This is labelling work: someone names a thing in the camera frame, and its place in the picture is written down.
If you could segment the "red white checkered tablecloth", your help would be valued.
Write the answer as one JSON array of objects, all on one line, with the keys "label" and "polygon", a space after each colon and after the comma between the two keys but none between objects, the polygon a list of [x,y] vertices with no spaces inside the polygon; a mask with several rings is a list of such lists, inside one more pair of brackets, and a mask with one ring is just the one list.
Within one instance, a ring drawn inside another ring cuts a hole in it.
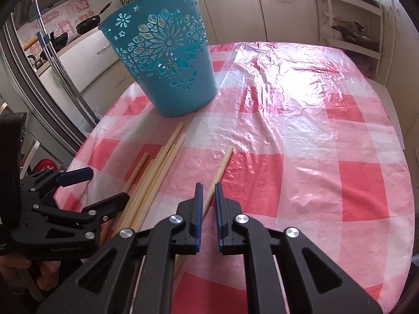
[{"label": "red white checkered tablecloth", "polygon": [[408,165],[377,94],[340,50],[234,43],[210,50],[219,89],[198,112],[158,114],[132,84],[70,167],[92,181],[59,189],[61,208],[118,194],[139,160],[176,128],[185,135],[144,221],[152,228],[210,186],[227,148],[224,195],[266,227],[294,226],[390,312],[406,283],[415,236]]}]

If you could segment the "black frying pan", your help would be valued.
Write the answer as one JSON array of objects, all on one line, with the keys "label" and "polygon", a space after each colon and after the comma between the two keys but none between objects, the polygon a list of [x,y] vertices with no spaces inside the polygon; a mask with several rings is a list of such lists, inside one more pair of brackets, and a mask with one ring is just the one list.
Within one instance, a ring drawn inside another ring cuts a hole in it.
[{"label": "black frying pan", "polygon": [[79,35],[83,35],[92,29],[95,29],[99,26],[101,22],[101,15],[112,5],[112,2],[109,2],[104,8],[96,15],[89,17],[88,19],[80,22],[76,26],[76,31]]}]

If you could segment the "blue perforated plastic basket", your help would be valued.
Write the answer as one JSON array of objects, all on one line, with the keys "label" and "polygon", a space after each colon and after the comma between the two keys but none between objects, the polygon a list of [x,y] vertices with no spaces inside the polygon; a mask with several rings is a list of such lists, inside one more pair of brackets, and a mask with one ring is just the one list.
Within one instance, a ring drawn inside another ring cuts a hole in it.
[{"label": "blue perforated plastic basket", "polygon": [[217,94],[198,0],[134,0],[99,30],[162,116],[187,115]]}]

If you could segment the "white rolling storage cart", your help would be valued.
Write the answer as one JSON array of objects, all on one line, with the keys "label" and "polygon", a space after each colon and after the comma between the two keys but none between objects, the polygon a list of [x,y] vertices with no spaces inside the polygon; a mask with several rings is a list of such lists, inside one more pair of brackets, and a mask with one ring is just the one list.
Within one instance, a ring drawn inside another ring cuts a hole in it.
[{"label": "white rolling storage cart", "polygon": [[369,78],[378,75],[383,7],[377,0],[317,0],[319,43],[344,50]]}]

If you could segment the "blue handled mop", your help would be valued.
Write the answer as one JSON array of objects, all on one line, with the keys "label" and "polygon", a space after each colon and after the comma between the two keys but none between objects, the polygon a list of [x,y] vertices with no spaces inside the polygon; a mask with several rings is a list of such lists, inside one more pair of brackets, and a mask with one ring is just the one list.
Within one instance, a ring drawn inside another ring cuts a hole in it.
[{"label": "blue handled mop", "polygon": [[65,69],[63,63],[58,57],[58,54],[56,53],[55,48],[53,47],[51,37],[49,36],[46,26],[43,22],[41,10],[38,5],[38,0],[31,0],[31,3],[34,6],[36,20],[38,21],[38,24],[40,26],[40,31],[38,31],[37,33],[38,41],[40,42],[41,47],[43,48],[43,52],[45,53],[46,58],[53,69],[53,72],[55,73],[56,77],[58,77],[58,80],[63,86],[63,89],[65,89],[68,97],[70,97],[73,104],[75,104],[75,107],[78,109],[85,121],[87,121],[90,124],[90,126],[94,128],[99,123],[99,118],[97,117],[95,112],[90,108],[87,101],[85,101],[85,99],[82,97],[77,87],[73,83],[73,80],[71,80],[70,76],[68,75],[68,72]]}]

